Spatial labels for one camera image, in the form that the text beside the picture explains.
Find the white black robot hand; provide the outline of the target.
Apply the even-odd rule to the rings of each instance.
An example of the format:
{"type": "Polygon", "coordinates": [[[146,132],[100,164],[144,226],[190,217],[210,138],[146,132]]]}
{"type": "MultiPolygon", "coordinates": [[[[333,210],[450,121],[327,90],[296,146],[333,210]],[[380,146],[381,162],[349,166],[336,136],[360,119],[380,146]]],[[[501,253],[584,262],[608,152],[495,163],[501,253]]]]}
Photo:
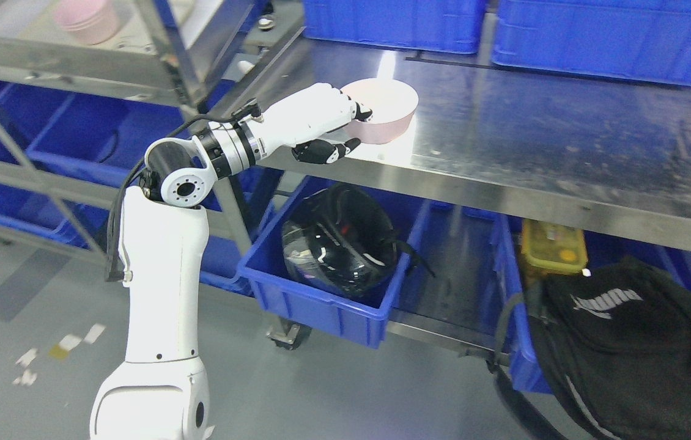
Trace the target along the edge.
{"type": "Polygon", "coordinates": [[[373,109],[359,103],[329,83],[315,83],[273,103],[262,120],[242,122],[246,133],[257,141],[256,161],[280,147],[289,147],[301,163],[331,164],[359,147],[361,141],[332,143],[323,134],[345,127],[353,120],[368,122],[373,109]]]}

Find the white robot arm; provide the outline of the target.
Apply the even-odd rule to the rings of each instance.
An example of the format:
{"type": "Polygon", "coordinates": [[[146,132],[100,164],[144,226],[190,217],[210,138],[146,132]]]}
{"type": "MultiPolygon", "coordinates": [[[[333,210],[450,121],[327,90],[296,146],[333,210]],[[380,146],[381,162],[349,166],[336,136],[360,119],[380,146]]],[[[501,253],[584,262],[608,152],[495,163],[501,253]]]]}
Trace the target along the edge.
{"type": "Polygon", "coordinates": [[[130,290],[125,359],[98,390],[92,439],[206,439],[210,387],[198,347],[203,198],[253,166],[264,145],[245,122],[210,122],[147,148],[114,199],[107,281],[130,290]]]}

